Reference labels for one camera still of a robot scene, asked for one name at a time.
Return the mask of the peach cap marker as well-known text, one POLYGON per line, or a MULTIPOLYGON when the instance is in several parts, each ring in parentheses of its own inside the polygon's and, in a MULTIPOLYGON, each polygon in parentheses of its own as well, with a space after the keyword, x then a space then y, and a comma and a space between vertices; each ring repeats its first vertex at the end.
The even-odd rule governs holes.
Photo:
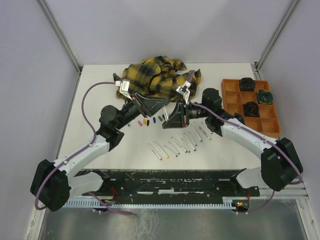
POLYGON ((168 120, 168 116, 167 116, 166 108, 163 107, 163 108, 162 108, 162 111, 163 111, 163 118, 164 118, 165 121, 167 121, 167 120, 168 120))

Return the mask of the dark green marker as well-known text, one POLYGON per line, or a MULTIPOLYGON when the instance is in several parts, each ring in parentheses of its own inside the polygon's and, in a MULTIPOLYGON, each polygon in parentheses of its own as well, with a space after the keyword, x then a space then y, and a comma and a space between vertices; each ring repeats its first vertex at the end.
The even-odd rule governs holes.
POLYGON ((172 140, 185 152, 188 153, 189 151, 182 145, 180 144, 174 137, 171 137, 172 140))

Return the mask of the pink cap pen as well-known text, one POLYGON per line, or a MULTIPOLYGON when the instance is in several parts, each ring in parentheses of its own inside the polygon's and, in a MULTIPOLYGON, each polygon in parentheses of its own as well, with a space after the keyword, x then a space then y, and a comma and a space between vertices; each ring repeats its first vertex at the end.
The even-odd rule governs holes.
POLYGON ((160 161, 162 161, 163 160, 163 158, 160 156, 160 154, 152 147, 152 145, 151 144, 147 144, 148 145, 148 147, 150 148, 150 150, 156 155, 156 157, 160 160, 160 161))

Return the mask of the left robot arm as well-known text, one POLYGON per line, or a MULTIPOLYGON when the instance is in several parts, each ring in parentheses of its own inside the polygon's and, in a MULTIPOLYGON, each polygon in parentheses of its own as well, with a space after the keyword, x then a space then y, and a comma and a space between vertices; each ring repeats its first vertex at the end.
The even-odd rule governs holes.
POLYGON ((88 192, 106 195, 111 189, 111 183, 104 175, 92 171, 77 175, 93 160, 113 150, 124 137, 121 128, 133 121, 139 115, 151 117, 168 100, 158 97, 144 96, 133 93, 132 101, 117 109, 113 105, 105 106, 100 112, 98 130, 86 144, 71 154, 56 159, 53 162, 44 159, 36 169, 30 192, 35 196, 35 208, 41 210, 42 203, 50 211, 55 212, 73 198, 88 192))

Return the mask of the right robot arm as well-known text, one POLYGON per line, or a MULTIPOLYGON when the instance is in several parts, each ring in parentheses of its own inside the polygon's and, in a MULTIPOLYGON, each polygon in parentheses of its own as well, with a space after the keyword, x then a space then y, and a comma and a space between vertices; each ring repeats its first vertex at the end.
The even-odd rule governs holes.
POLYGON ((191 102, 183 96, 162 127, 186 128, 190 120, 199 118, 205 119, 211 132, 238 143, 260 160, 259 167, 241 170, 229 183, 234 195, 240 196, 248 188, 262 184, 279 192, 288 185, 302 183, 303 167, 293 143, 285 137, 268 137, 241 123, 222 108, 222 98, 215 88, 203 91, 201 103, 191 102))

